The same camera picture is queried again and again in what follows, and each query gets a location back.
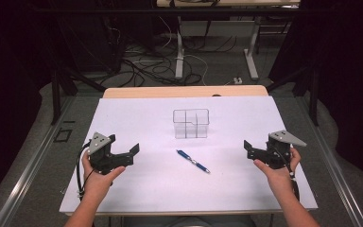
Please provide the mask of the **person's right hand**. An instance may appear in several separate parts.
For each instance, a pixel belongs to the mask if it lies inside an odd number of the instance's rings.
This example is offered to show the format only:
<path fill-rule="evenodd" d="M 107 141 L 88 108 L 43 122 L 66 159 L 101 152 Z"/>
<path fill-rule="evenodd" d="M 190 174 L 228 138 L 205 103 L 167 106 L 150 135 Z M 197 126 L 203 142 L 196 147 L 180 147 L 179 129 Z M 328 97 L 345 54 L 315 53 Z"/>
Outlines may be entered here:
<path fill-rule="evenodd" d="M 254 160 L 253 163 L 266 175 L 270 189 L 274 194 L 287 195 L 294 194 L 293 182 L 290 178 L 295 173 L 296 167 L 301 160 L 300 153 L 295 149 L 290 149 L 291 160 L 289 167 L 272 169 L 260 160 Z"/>

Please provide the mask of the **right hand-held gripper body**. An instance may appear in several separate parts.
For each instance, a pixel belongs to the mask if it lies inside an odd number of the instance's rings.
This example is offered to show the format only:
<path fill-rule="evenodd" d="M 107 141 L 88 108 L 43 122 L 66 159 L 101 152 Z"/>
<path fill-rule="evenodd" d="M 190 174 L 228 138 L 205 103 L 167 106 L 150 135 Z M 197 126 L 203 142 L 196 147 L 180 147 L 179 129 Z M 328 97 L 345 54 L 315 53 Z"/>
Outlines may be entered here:
<path fill-rule="evenodd" d="M 266 149 L 252 147 L 247 151 L 247 158 L 260 160 L 272 169 L 280 169 L 290 164 L 292 146 L 306 147 L 307 144 L 288 131 L 271 132 L 272 143 L 266 143 Z"/>

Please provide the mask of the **white-legged desk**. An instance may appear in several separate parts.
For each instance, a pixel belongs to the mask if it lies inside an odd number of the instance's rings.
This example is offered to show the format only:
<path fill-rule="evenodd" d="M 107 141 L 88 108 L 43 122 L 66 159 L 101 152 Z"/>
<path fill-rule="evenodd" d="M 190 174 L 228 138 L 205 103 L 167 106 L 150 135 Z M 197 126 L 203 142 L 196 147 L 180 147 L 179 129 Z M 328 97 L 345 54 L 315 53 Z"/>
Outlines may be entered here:
<path fill-rule="evenodd" d="M 158 7 L 169 8 L 193 8 L 208 9 L 209 7 L 228 8 L 228 9 L 296 9 L 301 0 L 157 0 Z M 258 73 L 252 57 L 256 41 L 259 36 L 261 16 L 254 16 L 250 21 L 219 21 L 207 22 L 207 29 L 203 31 L 204 19 L 194 19 L 192 22 L 184 21 L 178 17 L 180 26 L 177 31 L 178 55 L 176 61 L 176 79 L 182 78 L 184 47 L 182 39 L 187 36 L 194 37 L 220 37 L 226 36 L 228 32 L 232 36 L 248 37 L 250 45 L 244 50 L 246 63 L 250 76 L 253 80 L 258 80 Z"/>

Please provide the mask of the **wooden table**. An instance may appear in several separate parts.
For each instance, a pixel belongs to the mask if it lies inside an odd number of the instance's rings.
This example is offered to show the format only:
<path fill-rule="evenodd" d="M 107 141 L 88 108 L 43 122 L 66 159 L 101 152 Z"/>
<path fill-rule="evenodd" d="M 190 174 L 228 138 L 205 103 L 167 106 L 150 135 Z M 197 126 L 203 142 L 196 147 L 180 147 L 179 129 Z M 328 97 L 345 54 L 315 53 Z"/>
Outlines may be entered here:
<path fill-rule="evenodd" d="M 171 86 L 109 88 L 104 98 L 163 98 L 205 96 L 267 96 L 262 85 Z"/>

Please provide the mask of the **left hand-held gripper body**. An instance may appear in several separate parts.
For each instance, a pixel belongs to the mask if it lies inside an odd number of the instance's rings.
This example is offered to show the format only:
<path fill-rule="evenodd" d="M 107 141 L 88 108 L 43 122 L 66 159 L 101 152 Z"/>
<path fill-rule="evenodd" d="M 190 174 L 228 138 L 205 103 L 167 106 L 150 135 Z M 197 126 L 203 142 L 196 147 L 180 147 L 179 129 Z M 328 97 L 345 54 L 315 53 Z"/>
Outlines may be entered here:
<path fill-rule="evenodd" d="M 108 174 L 111 170 L 119 166 L 131 166 L 133 157 L 128 152 L 113 154 L 111 153 L 112 142 L 109 136 L 95 132 L 90 146 L 88 156 L 91 167 L 102 175 Z"/>

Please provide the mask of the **white table sheet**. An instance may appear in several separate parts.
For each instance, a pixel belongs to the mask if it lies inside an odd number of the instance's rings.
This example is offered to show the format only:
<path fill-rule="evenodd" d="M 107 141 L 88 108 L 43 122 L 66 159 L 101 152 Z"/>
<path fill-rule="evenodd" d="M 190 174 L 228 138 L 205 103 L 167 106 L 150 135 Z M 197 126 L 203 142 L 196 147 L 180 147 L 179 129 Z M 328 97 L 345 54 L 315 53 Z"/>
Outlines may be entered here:
<path fill-rule="evenodd" d="M 176 139 L 173 111 L 208 109 L 206 138 Z M 270 96 L 102 98 L 90 133 L 115 134 L 112 152 L 140 151 L 113 182 L 101 215 L 198 215 L 277 212 L 265 175 L 247 158 L 248 141 L 264 148 L 284 128 Z M 208 174 L 176 149 L 206 166 Z"/>

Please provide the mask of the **blue pen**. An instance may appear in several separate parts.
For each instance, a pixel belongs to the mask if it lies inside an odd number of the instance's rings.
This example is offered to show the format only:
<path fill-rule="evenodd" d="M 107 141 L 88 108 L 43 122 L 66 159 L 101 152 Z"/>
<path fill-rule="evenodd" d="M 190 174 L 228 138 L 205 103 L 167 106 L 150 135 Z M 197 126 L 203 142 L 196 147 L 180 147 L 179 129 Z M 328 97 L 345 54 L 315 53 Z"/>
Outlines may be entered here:
<path fill-rule="evenodd" d="M 201 163 L 199 163 L 198 161 L 194 160 L 193 158 L 191 158 L 187 153 L 185 153 L 183 150 L 180 149 L 176 149 L 177 153 L 183 157 L 184 159 L 188 160 L 192 165 L 198 167 L 200 170 L 210 174 L 211 171 L 206 167 L 203 166 Z"/>

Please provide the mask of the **clear plastic organizer box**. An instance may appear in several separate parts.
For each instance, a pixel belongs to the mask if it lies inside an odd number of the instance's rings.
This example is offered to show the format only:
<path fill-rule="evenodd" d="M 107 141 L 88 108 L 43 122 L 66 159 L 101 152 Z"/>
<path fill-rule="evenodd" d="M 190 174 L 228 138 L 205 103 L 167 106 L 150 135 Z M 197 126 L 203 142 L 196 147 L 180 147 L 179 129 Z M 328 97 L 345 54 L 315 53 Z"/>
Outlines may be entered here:
<path fill-rule="evenodd" d="M 173 125 L 176 139 L 206 138 L 210 125 L 209 110 L 174 110 Z"/>

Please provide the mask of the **person's left hand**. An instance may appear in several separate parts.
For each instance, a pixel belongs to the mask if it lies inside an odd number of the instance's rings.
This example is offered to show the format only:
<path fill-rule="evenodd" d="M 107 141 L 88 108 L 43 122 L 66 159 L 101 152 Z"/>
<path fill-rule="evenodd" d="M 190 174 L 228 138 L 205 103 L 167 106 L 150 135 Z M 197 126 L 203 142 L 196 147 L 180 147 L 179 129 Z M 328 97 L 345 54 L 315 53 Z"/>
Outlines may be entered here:
<path fill-rule="evenodd" d="M 112 182 L 120 176 L 126 168 L 124 166 L 111 170 L 106 175 L 101 175 L 91 167 L 89 156 L 85 153 L 82 157 L 84 167 L 84 199 L 102 201 L 107 195 Z"/>

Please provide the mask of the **black metal stand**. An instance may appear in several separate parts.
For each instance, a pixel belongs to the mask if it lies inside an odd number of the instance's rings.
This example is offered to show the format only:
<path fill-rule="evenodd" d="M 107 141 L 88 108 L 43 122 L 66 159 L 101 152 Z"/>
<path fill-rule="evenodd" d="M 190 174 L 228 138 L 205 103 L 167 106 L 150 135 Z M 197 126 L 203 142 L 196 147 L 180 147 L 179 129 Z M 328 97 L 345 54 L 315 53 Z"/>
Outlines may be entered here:
<path fill-rule="evenodd" d="M 88 86 L 96 89 L 98 92 L 104 92 L 106 88 L 83 76 L 76 69 L 71 68 L 65 63 L 64 58 L 60 54 L 56 45 L 57 38 L 55 36 L 48 33 L 45 40 L 47 52 L 49 53 L 51 60 L 51 86 L 53 101 L 53 118 L 51 124 L 55 125 L 61 117 L 61 91 L 64 91 L 68 96 L 75 96 L 78 93 L 78 88 L 73 82 L 73 79 L 87 84 Z"/>
<path fill-rule="evenodd" d="M 290 80 L 298 79 L 300 82 L 293 88 L 294 96 L 303 96 L 306 91 L 310 93 L 308 104 L 308 115 L 315 126 L 319 125 L 318 122 L 318 97 L 320 87 L 320 67 L 317 63 L 312 62 L 306 66 L 300 67 L 298 70 L 291 74 L 287 74 L 279 81 L 272 82 L 266 87 L 268 92 L 285 85 Z"/>

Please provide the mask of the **metal floor rail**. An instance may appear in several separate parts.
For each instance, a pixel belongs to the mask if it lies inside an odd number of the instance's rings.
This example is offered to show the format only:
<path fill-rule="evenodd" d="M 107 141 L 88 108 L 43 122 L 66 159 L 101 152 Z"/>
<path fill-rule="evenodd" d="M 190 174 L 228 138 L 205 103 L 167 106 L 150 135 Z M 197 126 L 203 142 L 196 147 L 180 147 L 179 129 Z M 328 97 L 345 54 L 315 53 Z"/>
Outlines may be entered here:
<path fill-rule="evenodd" d="M 346 209 L 346 213 L 350 217 L 354 227 L 363 227 L 363 213 L 354 198 L 354 194 L 350 186 L 348 185 L 345 177 L 343 176 L 342 169 L 335 155 L 333 154 L 325 138 L 323 137 L 320 128 L 316 126 L 313 123 L 313 120 L 310 118 L 309 107 L 307 106 L 305 98 L 297 97 L 296 101 L 298 103 L 298 106 L 300 107 L 302 114 L 304 115 L 304 119 L 309 124 L 309 128 L 314 133 L 315 138 L 320 145 L 320 156 L 322 157 L 323 162 L 328 169 L 329 175 L 331 176 L 337 193 L 339 194 L 340 200 L 342 201 Z"/>
<path fill-rule="evenodd" d="M 61 227 L 61 202 L 72 177 L 79 145 L 73 97 L 62 104 L 59 121 L 41 108 L 7 178 L 0 185 L 0 227 Z"/>

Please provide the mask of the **dark curtain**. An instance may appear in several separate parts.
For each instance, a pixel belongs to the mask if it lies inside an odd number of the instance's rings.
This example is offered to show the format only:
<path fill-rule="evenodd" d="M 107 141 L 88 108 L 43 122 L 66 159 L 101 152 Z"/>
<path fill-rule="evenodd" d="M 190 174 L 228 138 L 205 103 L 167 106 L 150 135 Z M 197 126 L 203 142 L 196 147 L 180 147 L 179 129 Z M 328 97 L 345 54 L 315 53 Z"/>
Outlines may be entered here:
<path fill-rule="evenodd" d="M 0 183 L 40 110 L 40 89 L 50 82 L 26 3 L 0 0 Z"/>
<path fill-rule="evenodd" d="M 301 0 L 268 78 L 309 85 L 320 75 L 319 100 L 338 127 L 337 153 L 363 171 L 363 0 Z"/>

